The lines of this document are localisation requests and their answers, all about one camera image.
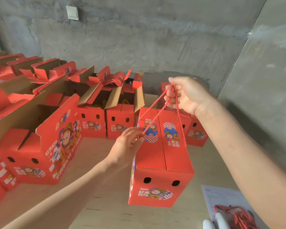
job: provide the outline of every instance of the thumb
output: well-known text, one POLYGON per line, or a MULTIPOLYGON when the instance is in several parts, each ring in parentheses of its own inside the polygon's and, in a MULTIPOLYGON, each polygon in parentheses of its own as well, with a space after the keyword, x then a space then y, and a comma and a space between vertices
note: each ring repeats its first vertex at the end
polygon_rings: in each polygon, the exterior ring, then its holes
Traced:
POLYGON ((139 148, 140 148, 141 145, 143 144, 143 142, 144 142, 144 137, 140 137, 139 139, 137 139, 137 140, 134 142, 133 146, 131 147, 131 150, 132 150, 133 152, 137 153, 138 150, 139 150, 139 148))
POLYGON ((169 77, 168 81, 172 84, 172 85, 180 85, 183 86, 185 85, 188 81, 189 81, 189 77, 169 77))

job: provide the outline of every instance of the hand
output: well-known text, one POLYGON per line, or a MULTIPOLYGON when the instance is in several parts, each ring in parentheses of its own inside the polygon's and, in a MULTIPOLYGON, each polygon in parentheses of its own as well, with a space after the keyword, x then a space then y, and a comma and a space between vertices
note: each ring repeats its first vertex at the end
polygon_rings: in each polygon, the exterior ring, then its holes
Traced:
POLYGON ((110 164, 117 165, 119 169, 125 168, 132 162, 144 142, 142 133, 143 128, 133 127, 126 129, 112 146, 106 161, 110 164))
MULTIPOLYGON (((205 104, 213 99, 209 92, 196 80, 190 77, 168 78, 172 85, 176 85, 179 109, 183 109, 189 114, 196 115, 197 109, 203 109, 205 104)), ((164 100, 170 102, 168 107, 176 108, 175 93, 172 91, 172 85, 167 85, 164 100)))

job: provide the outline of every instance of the forearm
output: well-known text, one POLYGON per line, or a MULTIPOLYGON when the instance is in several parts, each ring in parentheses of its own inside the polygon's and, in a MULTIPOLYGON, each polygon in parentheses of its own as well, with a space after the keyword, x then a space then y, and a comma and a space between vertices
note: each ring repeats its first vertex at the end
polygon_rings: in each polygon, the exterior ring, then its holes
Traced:
POLYGON ((95 191, 119 168, 103 160, 75 182, 48 197, 4 229, 68 229, 95 191))
POLYGON ((286 228, 286 172, 215 99, 196 115, 255 211, 270 228, 286 228))

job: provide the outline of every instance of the cartoon girl face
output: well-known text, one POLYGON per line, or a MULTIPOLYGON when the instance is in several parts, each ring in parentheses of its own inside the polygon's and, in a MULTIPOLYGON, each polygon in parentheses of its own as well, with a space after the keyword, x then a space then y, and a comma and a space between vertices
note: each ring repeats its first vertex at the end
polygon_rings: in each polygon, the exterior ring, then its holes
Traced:
POLYGON ((166 135, 166 137, 169 138, 169 139, 173 139, 173 135, 171 135, 170 133, 168 133, 168 134, 166 135))
POLYGON ((69 143, 71 138, 71 132, 70 131, 65 131, 64 134, 62 135, 62 144, 66 145, 69 143))
POLYGON ((152 190, 150 193, 151 193, 151 194, 160 194, 160 193, 161 193, 161 191, 160 191, 160 190, 155 189, 155 190, 152 190))
POLYGON ((24 169, 24 171, 27 172, 27 173, 32 173, 34 170, 32 168, 30 168, 30 167, 26 167, 24 169))

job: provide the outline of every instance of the ventilation hole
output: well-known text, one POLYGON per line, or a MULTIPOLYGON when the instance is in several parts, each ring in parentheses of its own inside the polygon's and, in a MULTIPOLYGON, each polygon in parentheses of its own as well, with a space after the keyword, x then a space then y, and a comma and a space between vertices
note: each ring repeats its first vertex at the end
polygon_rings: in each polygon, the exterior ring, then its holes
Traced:
POLYGON ((15 162, 15 159, 12 158, 12 157, 8 157, 8 160, 9 160, 10 162, 15 162))
POLYGON ((151 178, 144 178, 144 183, 150 183, 152 181, 151 178))
POLYGON ((175 180, 175 181, 173 181, 172 186, 176 187, 176 186, 178 186, 179 184, 180 184, 180 181, 175 180))
POLYGON ((38 164, 38 163, 39 163, 39 161, 38 161, 36 158, 32 158, 31 160, 32 160, 32 162, 35 163, 35 164, 38 164))

